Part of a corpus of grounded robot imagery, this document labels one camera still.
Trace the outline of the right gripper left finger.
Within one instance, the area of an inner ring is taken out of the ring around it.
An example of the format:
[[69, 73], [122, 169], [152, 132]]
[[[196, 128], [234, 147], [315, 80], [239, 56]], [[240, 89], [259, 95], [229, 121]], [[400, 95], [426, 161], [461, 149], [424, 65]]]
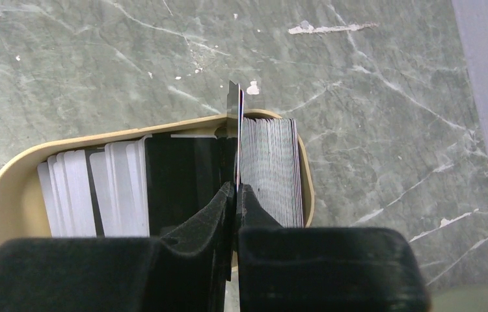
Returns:
[[162, 237], [14, 239], [0, 311], [222, 311], [235, 187]]

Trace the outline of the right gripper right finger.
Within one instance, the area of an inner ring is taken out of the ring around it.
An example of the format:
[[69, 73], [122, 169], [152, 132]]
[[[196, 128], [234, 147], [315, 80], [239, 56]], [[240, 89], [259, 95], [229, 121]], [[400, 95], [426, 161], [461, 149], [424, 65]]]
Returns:
[[242, 311], [429, 311], [405, 238], [384, 227], [282, 227], [253, 189], [237, 194]]

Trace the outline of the grey credit card stack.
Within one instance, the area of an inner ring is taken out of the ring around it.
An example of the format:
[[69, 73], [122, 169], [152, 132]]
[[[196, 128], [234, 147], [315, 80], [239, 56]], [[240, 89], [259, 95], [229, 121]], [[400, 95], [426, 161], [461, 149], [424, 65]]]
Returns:
[[164, 235], [221, 185], [248, 185], [284, 227], [304, 224], [297, 126], [244, 118], [236, 135], [161, 133], [65, 151], [38, 165], [54, 237]]

